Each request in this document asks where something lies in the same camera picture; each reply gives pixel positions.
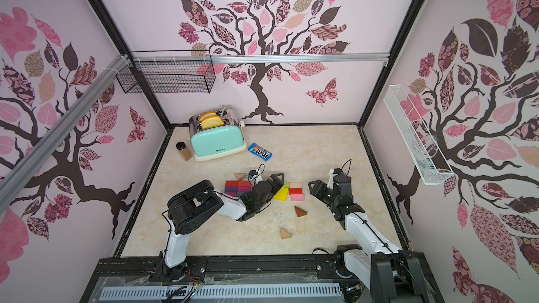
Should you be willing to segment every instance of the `wall shelf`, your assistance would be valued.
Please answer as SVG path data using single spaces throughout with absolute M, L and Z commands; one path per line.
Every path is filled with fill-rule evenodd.
M 401 107 L 401 102 L 404 101 L 408 101 L 409 105 L 412 106 L 408 113 L 406 113 Z M 391 113 L 391 117 L 393 117 L 397 128 L 401 132 L 408 151 L 410 152 L 415 166 L 421 175 L 423 183 L 425 183 L 425 185 L 440 185 L 454 175 L 455 173 L 438 147 L 435 137 L 431 134 L 427 123 L 425 120 L 419 117 L 419 113 L 415 108 L 415 105 L 410 100 L 408 94 L 401 84 L 393 84 L 389 86 L 384 97 L 384 103 Z M 410 115 L 415 114 L 418 118 L 416 121 L 423 123 L 424 126 L 422 128 L 424 131 L 426 130 L 425 132 L 427 132 L 427 135 L 423 138 L 423 141 L 421 141 L 421 138 L 419 137 L 409 118 Z M 436 166 L 432 161 L 429 152 L 439 153 L 443 157 L 445 165 L 442 167 Z

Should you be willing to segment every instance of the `marble floor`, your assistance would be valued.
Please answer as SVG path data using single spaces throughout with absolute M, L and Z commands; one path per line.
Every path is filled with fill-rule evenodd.
M 215 214 L 192 234 L 187 255 L 306 254 L 315 247 L 332 253 L 337 245 L 355 243 L 326 205 L 309 194 L 307 186 L 317 179 L 327 182 L 329 170 L 341 167 L 349 158 L 354 201 L 382 234 L 400 246 L 356 126 L 247 126 L 244 134 L 248 144 L 254 142 L 273 152 L 262 177 L 283 172 L 285 181 L 303 183 L 306 199 L 273 200 L 265 211 L 244 222 Z M 186 162 L 175 147 L 179 141 L 190 147 L 188 128 L 174 130 L 122 256 L 155 256 L 165 248 L 169 226 L 161 212 L 172 196 L 204 179 L 223 191 L 226 180 L 235 180 L 234 172 L 246 173 L 263 162 L 248 151 Z M 294 205 L 308 214 L 296 217 Z M 282 240 L 279 228 L 292 238 Z

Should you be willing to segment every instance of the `wooden triangle block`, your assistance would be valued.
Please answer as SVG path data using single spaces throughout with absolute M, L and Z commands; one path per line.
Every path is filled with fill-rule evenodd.
M 281 239 L 288 239 L 288 238 L 291 238 L 292 237 L 292 234 L 290 234 L 289 232 L 287 232 L 286 230 L 280 228 L 281 230 Z
M 294 206 L 294 209 L 296 211 L 297 217 L 307 215 L 307 212 L 299 208 L 298 206 Z
M 247 175 L 245 173 L 234 172 L 234 175 L 236 176 L 237 180 L 243 180 L 243 179 L 247 178 Z

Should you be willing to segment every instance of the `tree mural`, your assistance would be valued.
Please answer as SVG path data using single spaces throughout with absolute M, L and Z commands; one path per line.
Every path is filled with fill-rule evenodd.
M 194 43 L 193 54 L 198 54 L 197 50 L 206 49 L 207 45 L 213 54 L 221 55 L 326 54 L 340 53 L 349 44 L 343 41 L 313 44 L 313 39 L 335 40 L 346 29 L 345 24 L 340 27 L 331 25 L 340 9 L 332 7 L 335 0 L 295 0 L 294 4 L 291 4 L 291 0 L 181 1 L 185 14 L 198 28 L 183 22 L 179 31 L 179 35 L 188 43 Z M 202 35 L 207 35 L 211 43 L 198 42 Z M 216 64 L 214 68 L 217 74 L 223 73 L 224 81 L 229 78 L 237 84 L 250 81 L 249 86 L 259 104 L 244 119 L 260 115 L 262 121 L 269 123 L 273 122 L 267 119 L 268 115 L 278 116 L 282 113 L 268 105 L 268 98 L 261 85 L 262 79 L 267 78 L 269 82 L 274 78 L 282 81 L 283 76 L 289 76 L 300 82 L 302 76 L 312 76 L 327 69 L 320 62 L 295 65 Z M 306 94 L 322 105 L 327 99 L 337 97 L 335 87 L 336 79 L 333 79 L 323 91 L 308 91 Z
M 6 63 L 6 59 L 3 59 L 2 66 L 3 84 L 7 84 L 9 89 L 4 90 L 3 96 L 0 96 L 0 127 L 9 134 L 0 136 L 0 164 L 13 169 L 44 133 L 56 124 L 59 117 L 69 110 L 70 101 L 82 96 L 83 93 L 78 91 L 77 86 L 90 85 L 97 76 L 97 71 L 94 69 L 93 57 L 90 56 L 88 62 L 79 65 L 73 46 L 69 44 L 62 48 L 60 37 L 55 30 L 36 18 L 35 25 L 46 40 L 42 44 L 42 50 L 34 51 L 36 45 L 32 41 L 36 39 L 37 31 L 27 26 L 28 15 L 23 9 L 14 7 L 13 17 L 0 13 L 0 19 L 0 44 L 10 57 L 7 60 L 15 63 L 17 52 L 28 51 L 24 60 L 24 71 L 16 68 L 15 64 Z M 57 51 L 62 51 L 61 59 Z M 107 134 L 116 124 L 118 117 L 119 105 L 109 105 L 113 96 L 114 84 L 111 84 L 67 135 L 60 147 L 52 153 L 56 164 L 47 171 L 38 171 L 25 186 L 37 188 L 37 192 L 18 197 L 11 202 L 29 202 L 22 217 L 27 217 L 26 225 L 30 232 L 48 240 L 49 225 L 69 215 L 73 206 L 72 195 L 76 193 L 80 202 L 98 200 L 111 206 L 114 238 L 118 214 L 121 210 L 127 212 L 134 203 L 134 200 L 130 204 L 124 201 L 131 192 L 133 183 L 127 189 L 116 193 L 109 188 L 87 185 L 83 174 L 83 170 L 93 171 L 91 161 L 101 158 L 91 147 L 109 144 L 114 139 Z M 146 121 L 136 112 L 133 114 L 133 111 L 131 108 L 135 130 L 128 136 L 128 142 L 144 138 L 142 128 Z M 14 155 L 10 155 L 13 149 L 17 153 L 14 159 Z M 56 196 L 50 195 L 51 192 L 58 193 L 51 189 L 51 185 L 55 185 L 60 191 Z M 42 214 L 38 213 L 41 208 L 44 208 Z
M 417 113 L 408 118 L 424 144 L 430 130 L 455 172 L 443 191 L 447 196 L 457 190 L 460 225 L 470 222 L 482 244 L 516 275 L 516 247 L 539 273 L 539 238 L 528 236 L 539 236 L 539 226 L 526 217 L 539 209 L 539 198 L 519 194 L 522 183 L 539 187 L 534 174 L 519 172 L 523 165 L 539 168 L 539 46 L 530 52 L 525 31 L 537 31 L 539 0 L 488 0 L 487 9 L 490 20 L 502 28 L 480 18 L 464 21 L 468 43 L 451 30 L 437 62 L 433 53 L 421 59 L 421 78 L 409 86 L 408 95 Z M 409 111 L 410 102 L 403 101 L 401 107 Z M 426 149 L 438 167 L 444 164 L 436 145 Z M 414 168 L 408 185 L 417 189 L 416 179 Z M 498 182 L 515 187 L 507 192 Z M 414 193 L 408 185 L 392 183 L 399 196 Z M 405 207 L 412 219 L 410 203 Z M 461 292 L 462 280 L 455 278 Z

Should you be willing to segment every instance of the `toaster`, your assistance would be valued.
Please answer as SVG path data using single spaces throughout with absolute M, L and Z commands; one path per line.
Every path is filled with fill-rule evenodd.
M 204 161 L 228 156 L 247 148 L 247 142 L 243 136 L 243 121 L 239 121 L 236 113 L 229 107 L 213 111 L 220 116 L 223 125 L 202 129 L 198 118 L 200 114 L 189 119 L 189 137 L 191 146 L 195 152 L 196 161 Z

